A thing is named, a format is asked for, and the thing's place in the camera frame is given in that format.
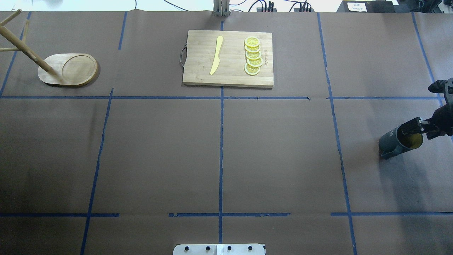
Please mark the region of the dark teal mug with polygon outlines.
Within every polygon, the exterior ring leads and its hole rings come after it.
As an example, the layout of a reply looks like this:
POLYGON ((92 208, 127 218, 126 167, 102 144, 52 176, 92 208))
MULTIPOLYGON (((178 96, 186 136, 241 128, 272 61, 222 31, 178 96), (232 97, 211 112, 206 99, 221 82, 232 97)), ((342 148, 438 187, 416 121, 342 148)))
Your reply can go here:
POLYGON ((379 155, 383 159, 393 158, 419 148, 423 141, 422 134, 402 135, 400 125, 380 137, 378 141, 379 155))

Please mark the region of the wooden cup storage rack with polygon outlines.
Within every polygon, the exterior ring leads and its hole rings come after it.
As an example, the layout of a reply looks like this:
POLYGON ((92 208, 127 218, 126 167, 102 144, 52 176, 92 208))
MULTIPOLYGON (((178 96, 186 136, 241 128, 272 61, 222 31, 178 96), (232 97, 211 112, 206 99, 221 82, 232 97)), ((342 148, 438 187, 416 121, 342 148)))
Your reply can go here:
POLYGON ((91 55, 85 53, 60 53, 42 59, 27 44, 26 37, 29 21, 24 26, 23 38, 15 36, 6 24, 12 21, 22 10, 16 10, 1 21, 0 33, 12 48, 1 48, 2 52, 20 51, 38 65, 38 77, 45 84, 63 87, 81 87, 89 84, 99 73, 99 63, 91 55))

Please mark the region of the black power box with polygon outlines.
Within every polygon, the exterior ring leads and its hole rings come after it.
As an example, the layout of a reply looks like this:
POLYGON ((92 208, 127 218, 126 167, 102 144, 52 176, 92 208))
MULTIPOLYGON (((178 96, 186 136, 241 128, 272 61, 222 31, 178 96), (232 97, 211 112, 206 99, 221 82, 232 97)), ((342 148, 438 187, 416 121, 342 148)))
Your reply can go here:
POLYGON ((396 13, 391 1, 343 0, 337 13, 396 13))

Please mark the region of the lemon slice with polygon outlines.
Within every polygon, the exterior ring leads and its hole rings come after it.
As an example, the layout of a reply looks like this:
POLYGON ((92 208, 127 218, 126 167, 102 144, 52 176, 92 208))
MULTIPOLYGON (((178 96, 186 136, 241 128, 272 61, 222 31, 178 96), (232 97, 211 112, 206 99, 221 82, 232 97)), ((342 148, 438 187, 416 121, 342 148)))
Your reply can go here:
POLYGON ((255 47, 251 47, 251 46, 245 45, 245 50, 248 53, 259 53, 260 50, 261 50, 261 47, 259 45, 255 46, 255 47))
POLYGON ((260 51, 257 51, 257 52, 249 52, 249 51, 245 51, 245 56, 247 59, 249 60, 258 60, 259 58, 261 58, 262 54, 260 51))
POLYGON ((247 58, 247 64, 252 67, 261 67, 263 65, 263 60, 262 60, 262 58, 258 58, 258 59, 247 58))
POLYGON ((259 74, 260 67, 255 67, 255 66, 252 66, 252 65, 246 63, 244 65, 244 72, 248 75, 254 76, 254 75, 259 74))
POLYGON ((260 40, 258 37, 255 36, 249 36, 244 39, 244 45, 250 48, 256 48, 259 47, 260 45, 260 40))

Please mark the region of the yellow plastic knife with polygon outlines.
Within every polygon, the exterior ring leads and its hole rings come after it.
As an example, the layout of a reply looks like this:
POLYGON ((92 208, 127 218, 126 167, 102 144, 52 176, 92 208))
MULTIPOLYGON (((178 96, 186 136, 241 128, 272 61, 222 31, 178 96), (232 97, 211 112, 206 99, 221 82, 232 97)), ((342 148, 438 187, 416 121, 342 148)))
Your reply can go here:
POLYGON ((210 75, 214 75, 220 65, 219 55, 220 55, 220 50, 222 48, 223 40, 224 40, 223 36, 221 36, 221 35, 217 36, 213 63, 212 63, 212 66, 211 66, 211 69, 209 72, 210 75))

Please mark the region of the bamboo cutting board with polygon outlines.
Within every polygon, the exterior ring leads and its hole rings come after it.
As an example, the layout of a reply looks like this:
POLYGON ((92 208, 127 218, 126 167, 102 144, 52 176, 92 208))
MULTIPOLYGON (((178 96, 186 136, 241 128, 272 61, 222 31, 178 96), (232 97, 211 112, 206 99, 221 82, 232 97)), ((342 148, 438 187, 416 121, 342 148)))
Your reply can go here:
POLYGON ((186 42, 187 56, 183 68, 182 82, 185 85, 234 86, 273 88, 273 35, 251 31, 189 30, 186 42), (220 50, 220 65, 210 75, 216 48, 217 36, 223 36, 220 50), (244 39, 258 37, 263 65, 257 75, 244 72, 247 63, 244 39))

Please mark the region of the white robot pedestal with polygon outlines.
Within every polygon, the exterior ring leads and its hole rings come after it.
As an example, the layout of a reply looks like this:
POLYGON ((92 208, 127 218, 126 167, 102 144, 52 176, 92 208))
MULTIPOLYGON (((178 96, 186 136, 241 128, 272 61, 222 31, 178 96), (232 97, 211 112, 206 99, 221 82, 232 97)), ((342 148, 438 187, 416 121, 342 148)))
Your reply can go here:
POLYGON ((266 255, 266 248, 258 243, 181 244, 175 246, 173 255, 266 255))

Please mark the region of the aluminium frame post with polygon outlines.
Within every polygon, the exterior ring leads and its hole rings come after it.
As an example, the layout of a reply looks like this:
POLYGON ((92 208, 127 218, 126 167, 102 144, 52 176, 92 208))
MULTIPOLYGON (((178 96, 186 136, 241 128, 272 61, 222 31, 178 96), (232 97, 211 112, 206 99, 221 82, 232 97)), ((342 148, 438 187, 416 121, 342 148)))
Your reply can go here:
POLYGON ((231 14, 230 0, 214 0, 213 1, 213 16, 228 17, 231 14))

